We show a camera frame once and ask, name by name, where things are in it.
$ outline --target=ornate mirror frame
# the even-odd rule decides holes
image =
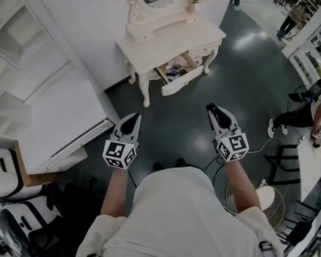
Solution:
[[[151,7],[144,0],[127,0],[130,5],[128,23],[138,25],[162,18],[168,14],[184,12],[188,0],[176,0],[166,7]]]

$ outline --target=small vase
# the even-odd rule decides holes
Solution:
[[[195,4],[190,3],[190,4],[188,5],[188,7],[187,7],[187,11],[188,11],[188,13],[190,13],[190,14],[194,14],[194,13],[195,13]]]

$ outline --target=open drawer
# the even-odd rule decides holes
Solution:
[[[177,78],[173,78],[166,75],[165,65],[167,64],[156,68],[156,72],[166,84],[162,87],[163,96],[178,92],[180,89],[182,89],[182,87],[187,85],[191,80],[202,73],[203,66],[198,66],[198,64],[189,56],[187,52],[184,52],[181,55],[177,56],[173,60],[169,61],[169,63],[171,64],[171,62],[175,62],[177,59],[185,62],[185,64],[180,64],[181,67],[179,71],[186,70],[186,74],[178,75]]]

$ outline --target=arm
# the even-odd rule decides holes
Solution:
[[[314,115],[314,126],[312,128],[311,134],[317,135],[318,129],[321,123],[321,104],[317,107],[317,110]]]
[[[239,161],[227,162],[226,170],[238,212],[251,207],[261,210],[258,194]]]
[[[125,216],[128,170],[114,169],[103,200],[101,215]]]

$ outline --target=white vanity table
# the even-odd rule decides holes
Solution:
[[[226,34],[204,16],[186,11],[188,0],[127,0],[131,5],[126,35],[117,41],[124,55],[124,64],[131,75],[139,76],[144,106],[150,105],[149,81],[162,79],[162,95],[171,95],[201,75],[209,73],[209,64],[217,56]],[[173,81],[164,75],[164,64],[181,55],[190,71]],[[209,56],[204,66],[202,57]]]

